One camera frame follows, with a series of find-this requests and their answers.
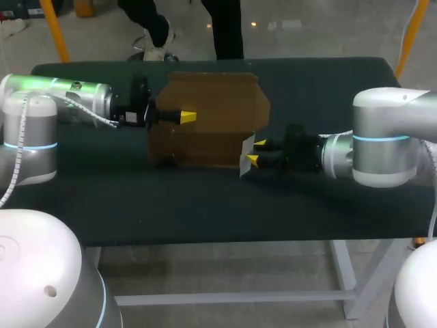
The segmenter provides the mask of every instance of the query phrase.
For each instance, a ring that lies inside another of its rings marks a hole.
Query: metal table frame
[[[330,241],[341,290],[283,292],[215,292],[201,294],[167,294],[115,296],[119,306],[174,305],[196,303],[253,303],[343,301],[346,319],[359,319],[382,284],[393,279],[405,259],[411,239],[383,239],[358,280],[352,268],[346,241]],[[85,253],[98,266],[101,247],[87,248]]]

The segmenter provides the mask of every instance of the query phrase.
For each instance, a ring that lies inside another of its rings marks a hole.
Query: cardboard box
[[[270,103],[249,73],[174,72],[156,97],[161,111],[195,111],[182,125],[160,122],[149,135],[155,163],[239,167],[242,142],[268,124]]]

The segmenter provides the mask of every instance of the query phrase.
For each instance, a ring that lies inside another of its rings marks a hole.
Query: black pants
[[[240,0],[201,0],[211,15],[217,59],[242,59]],[[154,46],[163,46],[169,33],[169,24],[156,11],[154,0],[118,0],[132,22],[149,31]]]

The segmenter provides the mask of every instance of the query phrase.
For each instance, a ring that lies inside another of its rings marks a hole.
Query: black tablecloth
[[[271,102],[259,138],[281,138],[289,123],[309,133],[350,130],[358,92],[398,86],[378,58],[89,62],[41,65],[33,74],[108,83],[126,102],[133,74],[146,74],[158,92],[171,71],[256,74]],[[50,213],[86,246],[424,236],[432,211],[432,189],[411,184],[371,189],[321,174],[157,170],[140,128],[59,126],[58,141],[57,177],[17,188],[8,207]]]

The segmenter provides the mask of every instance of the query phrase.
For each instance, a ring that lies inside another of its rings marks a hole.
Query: concrete floor
[[[181,60],[215,58],[210,18],[199,0],[156,2],[178,35],[172,52]],[[413,6],[413,0],[242,0],[244,52],[247,58],[381,56],[393,65]],[[125,60],[135,53],[131,42],[141,28],[114,3],[97,7],[95,18],[78,19],[68,10],[59,18],[72,60]],[[59,61],[44,20],[29,21],[5,40],[4,51],[14,73]],[[401,84],[437,90],[436,54],[437,3],[431,2]],[[0,64],[0,76],[5,73]],[[350,242],[358,272],[376,244]],[[322,241],[112,247],[103,250],[100,268],[116,295],[336,288],[327,249]],[[122,313],[126,328],[376,328],[382,327],[392,283],[354,323],[344,321],[337,302],[125,307]]]

